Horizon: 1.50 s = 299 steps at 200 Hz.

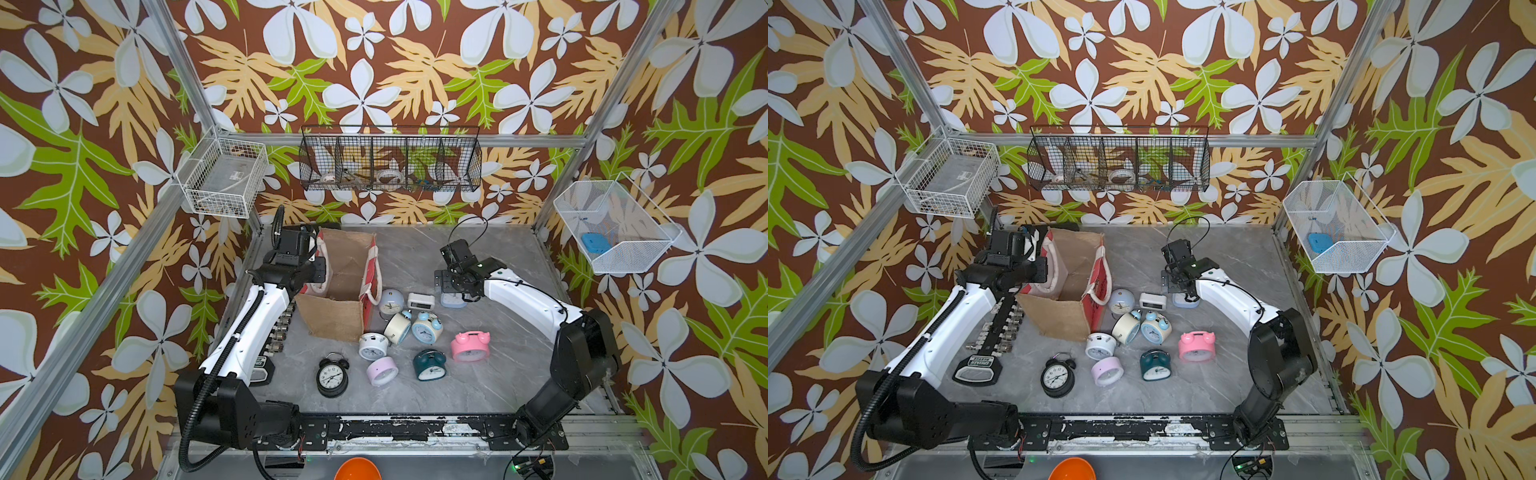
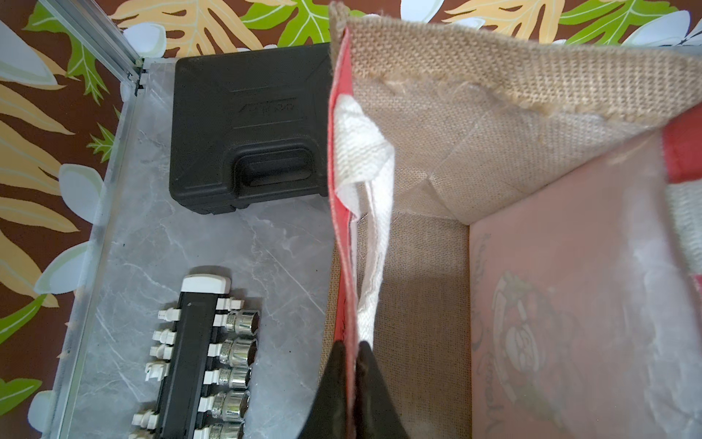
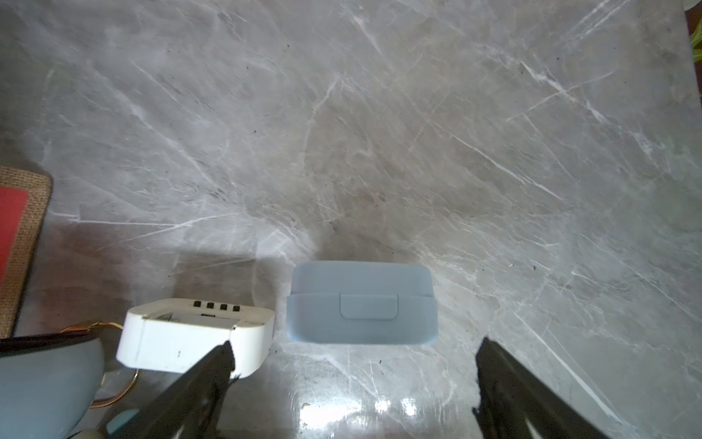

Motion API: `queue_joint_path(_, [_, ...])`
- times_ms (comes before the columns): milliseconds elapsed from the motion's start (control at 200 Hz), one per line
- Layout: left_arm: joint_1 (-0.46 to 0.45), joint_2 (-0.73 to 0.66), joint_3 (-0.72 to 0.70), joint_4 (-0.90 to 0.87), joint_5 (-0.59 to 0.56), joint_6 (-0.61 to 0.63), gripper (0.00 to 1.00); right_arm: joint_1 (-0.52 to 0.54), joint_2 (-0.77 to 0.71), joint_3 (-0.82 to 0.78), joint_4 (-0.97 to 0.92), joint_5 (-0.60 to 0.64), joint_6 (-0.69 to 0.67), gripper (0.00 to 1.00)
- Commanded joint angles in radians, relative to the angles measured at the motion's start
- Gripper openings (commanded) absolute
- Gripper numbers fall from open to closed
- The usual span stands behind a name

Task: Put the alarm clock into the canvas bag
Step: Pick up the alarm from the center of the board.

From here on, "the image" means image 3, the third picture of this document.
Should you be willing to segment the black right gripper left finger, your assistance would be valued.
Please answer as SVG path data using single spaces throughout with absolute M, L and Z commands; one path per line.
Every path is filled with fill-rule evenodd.
M 234 369 L 230 342 L 215 347 L 112 437 L 218 438 Z

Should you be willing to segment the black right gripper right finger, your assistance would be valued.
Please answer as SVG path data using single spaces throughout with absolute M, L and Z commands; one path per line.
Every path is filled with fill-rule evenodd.
M 499 343 L 484 338 L 475 355 L 484 438 L 601 438 L 583 418 Z

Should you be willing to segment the white digital alarm clock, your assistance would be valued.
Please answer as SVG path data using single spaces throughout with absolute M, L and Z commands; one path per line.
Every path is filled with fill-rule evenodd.
M 184 373 L 228 342 L 234 358 L 231 376 L 244 379 L 266 360 L 274 320 L 267 308 L 163 299 L 128 310 L 116 358 L 131 369 Z

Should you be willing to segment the burlap red Christmas canvas bag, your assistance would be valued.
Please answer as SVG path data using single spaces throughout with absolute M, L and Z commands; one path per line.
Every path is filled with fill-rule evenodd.
M 52 191 L 51 179 L 1 168 L 1 337 L 12 336 Z

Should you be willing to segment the light blue square clock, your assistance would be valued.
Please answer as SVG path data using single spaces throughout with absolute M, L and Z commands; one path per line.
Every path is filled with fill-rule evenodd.
M 292 274 L 286 328 L 316 344 L 424 345 L 439 332 L 433 277 L 420 264 L 316 261 Z

